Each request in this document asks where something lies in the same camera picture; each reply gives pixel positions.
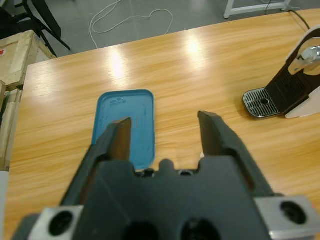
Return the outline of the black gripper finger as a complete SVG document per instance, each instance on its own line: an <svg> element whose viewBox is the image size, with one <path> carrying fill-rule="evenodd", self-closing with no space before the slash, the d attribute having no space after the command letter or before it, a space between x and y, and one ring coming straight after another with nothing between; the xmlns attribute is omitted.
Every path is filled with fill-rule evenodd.
<svg viewBox="0 0 320 240"><path fill-rule="evenodd" d="M222 117L213 112L199 111L198 120L202 151L205 156L232 157L254 197L275 195L244 142Z"/></svg>
<svg viewBox="0 0 320 240"><path fill-rule="evenodd" d="M88 148L64 197L62 206L82 205L91 188L99 165L130 158L132 119L124 117L109 124L95 144Z"/></svg>

